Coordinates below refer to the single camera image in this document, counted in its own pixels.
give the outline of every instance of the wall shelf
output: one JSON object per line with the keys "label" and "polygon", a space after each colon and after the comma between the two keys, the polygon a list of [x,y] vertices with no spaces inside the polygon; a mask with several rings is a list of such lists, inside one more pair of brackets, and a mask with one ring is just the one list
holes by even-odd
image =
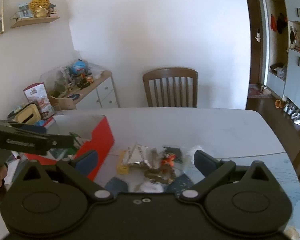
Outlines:
{"label": "wall shelf", "polygon": [[17,28],[26,25],[39,24],[39,23],[50,23],[58,20],[60,17],[43,17],[43,18],[25,18],[18,19],[11,28]]}

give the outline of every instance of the red hanging item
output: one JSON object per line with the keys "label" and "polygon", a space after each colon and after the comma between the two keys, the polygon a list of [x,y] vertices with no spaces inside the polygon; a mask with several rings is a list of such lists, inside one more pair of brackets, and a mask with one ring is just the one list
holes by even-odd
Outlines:
{"label": "red hanging item", "polygon": [[271,30],[273,30],[274,32],[277,32],[277,22],[275,20],[275,17],[273,15],[271,15],[271,24],[270,24]]}

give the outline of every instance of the door handle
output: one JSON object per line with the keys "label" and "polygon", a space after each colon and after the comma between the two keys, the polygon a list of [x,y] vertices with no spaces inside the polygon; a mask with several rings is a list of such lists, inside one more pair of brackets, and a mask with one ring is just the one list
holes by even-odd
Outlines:
{"label": "door handle", "polygon": [[261,37],[260,37],[260,30],[257,30],[257,36],[255,37],[255,39],[257,40],[257,42],[261,41]]}

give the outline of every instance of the brown door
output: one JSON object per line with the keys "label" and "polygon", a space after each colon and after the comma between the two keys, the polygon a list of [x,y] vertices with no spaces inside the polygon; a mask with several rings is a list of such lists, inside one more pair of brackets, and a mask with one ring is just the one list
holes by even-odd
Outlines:
{"label": "brown door", "polygon": [[251,64],[249,84],[258,84],[262,63],[262,20],[260,0],[247,0],[251,31]]}

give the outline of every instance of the yellow box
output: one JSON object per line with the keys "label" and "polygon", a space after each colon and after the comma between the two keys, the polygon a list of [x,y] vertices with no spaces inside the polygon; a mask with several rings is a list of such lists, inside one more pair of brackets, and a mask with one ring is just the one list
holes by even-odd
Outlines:
{"label": "yellow box", "polygon": [[119,155],[119,161],[117,164],[117,173],[121,175],[127,175],[129,174],[129,166],[122,164],[122,160],[124,158],[126,151],[122,151]]}

